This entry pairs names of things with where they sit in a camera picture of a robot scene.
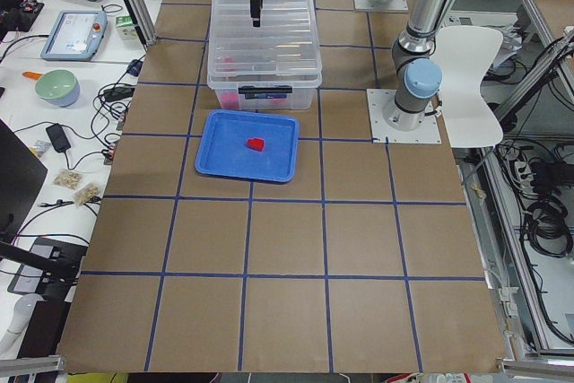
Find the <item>black monitor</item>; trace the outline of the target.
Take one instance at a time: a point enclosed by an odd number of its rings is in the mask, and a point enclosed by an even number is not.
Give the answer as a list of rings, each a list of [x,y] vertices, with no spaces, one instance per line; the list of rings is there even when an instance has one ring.
[[[42,189],[48,170],[1,121],[1,241],[12,242]]]

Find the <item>clear plastic storage box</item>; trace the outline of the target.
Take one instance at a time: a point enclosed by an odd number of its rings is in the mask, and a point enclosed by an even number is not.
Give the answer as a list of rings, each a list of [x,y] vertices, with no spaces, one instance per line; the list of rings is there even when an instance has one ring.
[[[207,84],[224,109],[307,109],[322,83],[313,0],[212,0]]]

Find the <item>black power adapter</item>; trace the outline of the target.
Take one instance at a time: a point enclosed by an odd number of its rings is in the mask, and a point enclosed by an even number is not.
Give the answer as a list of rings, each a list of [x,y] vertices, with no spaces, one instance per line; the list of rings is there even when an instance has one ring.
[[[62,125],[58,123],[50,125],[46,128],[46,133],[56,152],[65,153],[71,148],[71,144]]]

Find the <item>blue plastic tray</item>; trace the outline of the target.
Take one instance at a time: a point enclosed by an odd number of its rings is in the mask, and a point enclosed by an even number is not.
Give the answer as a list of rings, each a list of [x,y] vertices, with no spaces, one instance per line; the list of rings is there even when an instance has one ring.
[[[217,109],[205,122],[195,161],[205,175],[285,183],[294,177],[296,118]]]

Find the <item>white plastic chair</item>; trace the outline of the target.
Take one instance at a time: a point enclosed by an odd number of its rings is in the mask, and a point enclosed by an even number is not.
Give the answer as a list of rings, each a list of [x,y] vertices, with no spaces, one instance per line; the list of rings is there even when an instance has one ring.
[[[480,26],[447,26],[436,34],[431,60],[442,71],[439,97],[453,148],[498,144],[503,131],[481,94],[481,84],[499,52],[500,31]]]

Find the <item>clear plastic box lid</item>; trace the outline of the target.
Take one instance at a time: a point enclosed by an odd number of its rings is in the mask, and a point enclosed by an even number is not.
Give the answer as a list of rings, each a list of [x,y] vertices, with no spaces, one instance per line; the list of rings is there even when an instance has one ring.
[[[313,0],[264,0],[258,27],[249,0],[212,0],[207,67],[214,81],[319,81]]]

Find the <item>green white carton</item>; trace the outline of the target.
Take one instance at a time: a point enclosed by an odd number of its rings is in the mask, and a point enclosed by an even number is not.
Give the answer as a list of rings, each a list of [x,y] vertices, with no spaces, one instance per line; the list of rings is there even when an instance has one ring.
[[[129,15],[116,16],[115,29],[122,40],[138,39],[137,31]]]

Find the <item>red block from tray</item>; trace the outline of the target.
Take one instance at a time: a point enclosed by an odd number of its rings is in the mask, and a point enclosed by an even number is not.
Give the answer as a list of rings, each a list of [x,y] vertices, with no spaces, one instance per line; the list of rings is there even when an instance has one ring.
[[[265,149],[265,140],[259,137],[251,137],[246,141],[246,146],[250,150],[262,152]]]

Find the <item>near teach pendant tablet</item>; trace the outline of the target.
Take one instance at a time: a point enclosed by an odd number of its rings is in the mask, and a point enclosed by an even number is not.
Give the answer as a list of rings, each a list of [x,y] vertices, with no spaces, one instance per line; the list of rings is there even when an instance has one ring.
[[[108,24],[102,11],[63,11],[48,35],[40,57],[47,61],[90,61]]]

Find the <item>green bowl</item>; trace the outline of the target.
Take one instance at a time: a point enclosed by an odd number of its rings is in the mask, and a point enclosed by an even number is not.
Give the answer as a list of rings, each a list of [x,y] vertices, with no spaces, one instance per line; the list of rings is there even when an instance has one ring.
[[[64,108],[78,101],[80,84],[72,72],[58,69],[43,74],[35,84],[35,92],[45,102]]]

